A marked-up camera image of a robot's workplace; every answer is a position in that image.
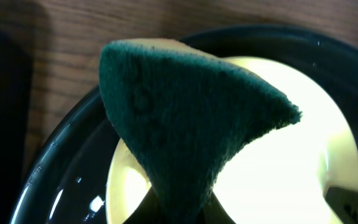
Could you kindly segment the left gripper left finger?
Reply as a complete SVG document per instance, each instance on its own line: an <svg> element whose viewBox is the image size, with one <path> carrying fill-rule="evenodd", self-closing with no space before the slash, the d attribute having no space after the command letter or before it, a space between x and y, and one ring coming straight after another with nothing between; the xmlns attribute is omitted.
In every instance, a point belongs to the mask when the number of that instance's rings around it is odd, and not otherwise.
<svg viewBox="0 0 358 224"><path fill-rule="evenodd" d="M151 187L139 206L124 222L124 224L165 224L159 200Z"/></svg>

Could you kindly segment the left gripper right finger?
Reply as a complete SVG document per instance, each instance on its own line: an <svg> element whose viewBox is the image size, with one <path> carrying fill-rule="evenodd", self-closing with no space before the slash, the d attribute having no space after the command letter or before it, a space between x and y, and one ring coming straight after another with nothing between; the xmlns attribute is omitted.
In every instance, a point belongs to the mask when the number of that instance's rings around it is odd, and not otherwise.
<svg viewBox="0 0 358 224"><path fill-rule="evenodd" d="M212 192L203 208L204 224L236 224Z"/></svg>

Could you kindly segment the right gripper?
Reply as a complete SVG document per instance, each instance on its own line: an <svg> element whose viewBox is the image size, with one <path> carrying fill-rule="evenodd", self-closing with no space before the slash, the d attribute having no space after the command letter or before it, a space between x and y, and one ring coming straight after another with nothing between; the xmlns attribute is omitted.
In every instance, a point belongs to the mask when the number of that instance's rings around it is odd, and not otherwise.
<svg viewBox="0 0 358 224"><path fill-rule="evenodd" d="M331 187L325 199L344 224L358 224L358 192Z"/></svg>

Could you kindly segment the yellow plate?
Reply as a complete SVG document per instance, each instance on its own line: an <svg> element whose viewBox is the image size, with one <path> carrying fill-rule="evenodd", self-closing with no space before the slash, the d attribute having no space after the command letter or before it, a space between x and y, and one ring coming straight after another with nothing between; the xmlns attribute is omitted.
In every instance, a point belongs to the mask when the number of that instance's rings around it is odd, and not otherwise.
<svg viewBox="0 0 358 224"><path fill-rule="evenodd" d="M356 142L339 107L293 67L256 57L223 60L284 93L301 119L246 144L226 162L211 193L235 223L338 223L324 199L327 189L358 191ZM124 223L151 187L120 137L108 175L108 222Z"/></svg>

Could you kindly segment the green scouring sponge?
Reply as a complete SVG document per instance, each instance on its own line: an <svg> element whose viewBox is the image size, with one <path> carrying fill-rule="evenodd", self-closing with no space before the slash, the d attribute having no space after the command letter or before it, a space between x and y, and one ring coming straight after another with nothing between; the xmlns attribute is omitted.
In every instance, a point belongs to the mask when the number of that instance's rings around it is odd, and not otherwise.
<svg viewBox="0 0 358 224"><path fill-rule="evenodd" d="M176 41L105 45L99 90L169 223L194 223L226 162L301 119L299 108L255 73Z"/></svg>

